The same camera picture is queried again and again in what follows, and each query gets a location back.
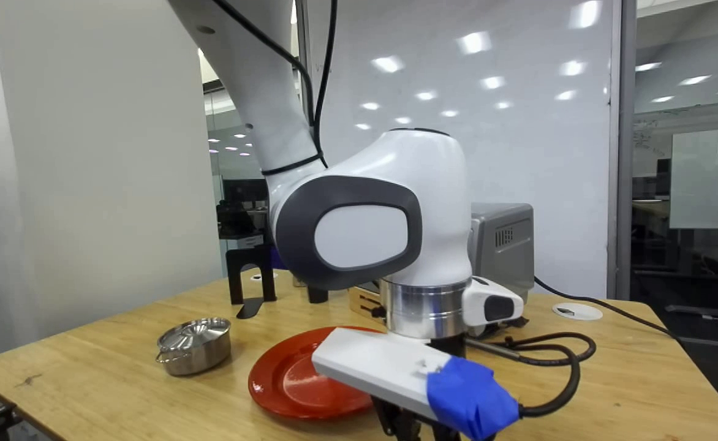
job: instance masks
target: red plate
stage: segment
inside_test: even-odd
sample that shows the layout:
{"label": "red plate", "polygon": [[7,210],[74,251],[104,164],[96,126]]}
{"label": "red plate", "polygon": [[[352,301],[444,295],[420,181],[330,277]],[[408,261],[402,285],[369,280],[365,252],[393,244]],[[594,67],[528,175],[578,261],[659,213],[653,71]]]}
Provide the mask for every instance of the red plate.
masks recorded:
{"label": "red plate", "polygon": [[268,348],[249,372],[251,400],[268,414],[309,422],[369,410],[366,394],[312,370],[310,354],[330,331],[333,326],[312,329]]}

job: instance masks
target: white pillar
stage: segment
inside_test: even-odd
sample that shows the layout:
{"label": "white pillar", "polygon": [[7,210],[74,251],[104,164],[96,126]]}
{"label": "white pillar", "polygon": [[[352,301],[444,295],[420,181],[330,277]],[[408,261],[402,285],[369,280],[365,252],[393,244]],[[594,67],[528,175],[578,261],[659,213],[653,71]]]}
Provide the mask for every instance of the white pillar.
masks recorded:
{"label": "white pillar", "polygon": [[164,0],[0,0],[0,350],[219,277],[201,98]]}

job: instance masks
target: floor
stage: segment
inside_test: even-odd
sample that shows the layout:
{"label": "floor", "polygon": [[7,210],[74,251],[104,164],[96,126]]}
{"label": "floor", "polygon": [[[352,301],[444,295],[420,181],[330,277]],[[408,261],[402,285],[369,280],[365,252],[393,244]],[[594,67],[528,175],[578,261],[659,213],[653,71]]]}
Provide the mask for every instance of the floor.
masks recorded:
{"label": "floor", "polygon": [[636,271],[631,275],[631,299],[646,301],[667,321],[680,339],[683,350],[718,391],[718,275]]}

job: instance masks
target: blue object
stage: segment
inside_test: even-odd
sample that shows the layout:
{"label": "blue object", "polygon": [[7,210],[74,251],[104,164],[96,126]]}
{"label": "blue object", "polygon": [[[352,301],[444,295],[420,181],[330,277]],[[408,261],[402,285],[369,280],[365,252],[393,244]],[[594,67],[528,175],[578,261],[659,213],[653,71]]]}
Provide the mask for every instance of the blue object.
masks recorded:
{"label": "blue object", "polygon": [[466,357],[430,372],[426,398],[440,424],[479,441],[520,419],[520,405],[495,382],[495,372]]}

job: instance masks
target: ceiling light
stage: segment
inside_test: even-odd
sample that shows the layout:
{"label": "ceiling light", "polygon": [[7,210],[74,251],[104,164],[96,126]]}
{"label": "ceiling light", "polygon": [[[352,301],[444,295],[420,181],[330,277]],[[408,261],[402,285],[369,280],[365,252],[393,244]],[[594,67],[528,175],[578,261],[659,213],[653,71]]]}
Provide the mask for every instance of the ceiling light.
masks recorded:
{"label": "ceiling light", "polygon": [[374,70],[384,71],[384,73],[396,73],[404,70],[402,59],[396,57],[380,57],[380,59],[371,59]]}
{"label": "ceiling light", "polygon": [[686,79],[686,81],[680,81],[680,86],[695,86],[695,84],[702,84],[702,81],[708,81],[708,76]]}
{"label": "ceiling light", "polygon": [[571,29],[587,29],[600,17],[600,0],[582,0],[571,10]]}
{"label": "ceiling light", "polygon": [[483,84],[483,88],[495,92],[495,88],[504,86],[504,79],[502,76],[488,76],[479,84]]}
{"label": "ceiling light", "polygon": [[435,98],[435,92],[419,92],[414,93],[419,101],[434,101]]}
{"label": "ceiling light", "polygon": [[292,8],[289,8],[289,24],[299,24],[299,8],[295,8],[295,2],[292,2]]}
{"label": "ceiling light", "polygon": [[562,76],[580,76],[580,73],[582,73],[582,70],[584,70],[584,63],[582,63],[582,61],[578,61],[578,59],[571,59],[571,61],[562,61],[562,63],[561,63],[558,73],[562,73]]}
{"label": "ceiling light", "polygon": [[489,50],[488,34],[484,32],[469,32],[457,39],[460,55],[479,55]]}
{"label": "ceiling light", "polygon": [[556,101],[572,101],[575,98],[575,92],[571,88],[571,92],[561,92],[558,95],[556,95]]}
{"label": "ceiling light", "polygon": [[365,110],[380,110],[380,104],[366,101],[360,108],[365,108]]}
{"label": "ceiling light", "polygon": [[653,71],[653,70],[659,70],[659,61],[635,67],[635,71]]}

